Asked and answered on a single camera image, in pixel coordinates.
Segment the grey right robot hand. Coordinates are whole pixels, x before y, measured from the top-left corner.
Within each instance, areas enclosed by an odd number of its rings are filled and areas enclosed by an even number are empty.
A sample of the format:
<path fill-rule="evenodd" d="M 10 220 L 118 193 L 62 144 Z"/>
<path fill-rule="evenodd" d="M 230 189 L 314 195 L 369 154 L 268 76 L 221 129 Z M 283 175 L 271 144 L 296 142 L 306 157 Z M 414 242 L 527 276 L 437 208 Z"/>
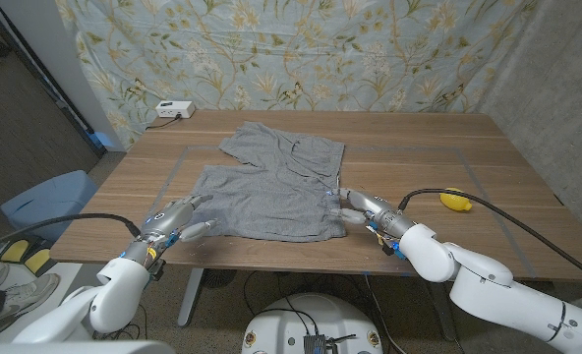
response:
<path fill-rule="evenodd" d="M 351 206 L 329 211 L 331 215 L 340 217 L 344 222 L 367 225 L 373 223 L 376 232 L 391 239 L 400 239 L 415 225 L 414 221 L 378 196 L 347 188 L 340 188 L 332 194 Z"/>

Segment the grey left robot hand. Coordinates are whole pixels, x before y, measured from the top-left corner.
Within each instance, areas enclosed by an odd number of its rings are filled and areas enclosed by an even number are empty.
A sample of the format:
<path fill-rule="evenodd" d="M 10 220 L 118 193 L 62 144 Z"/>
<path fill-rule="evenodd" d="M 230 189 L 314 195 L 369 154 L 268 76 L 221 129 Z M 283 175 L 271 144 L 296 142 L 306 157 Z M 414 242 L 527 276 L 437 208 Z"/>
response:
<path fill-rule="evenodd" d="M 192 242 L 202 238 L 219 224 L 211 219 L 190 225 L 194 211 L 212 199 L 212 195 L 194 195 L 168 203 L 149 217 L 126 250 L 120 255 L 146 269 L 151 269 L 163 253 L 178 241 Z"/>

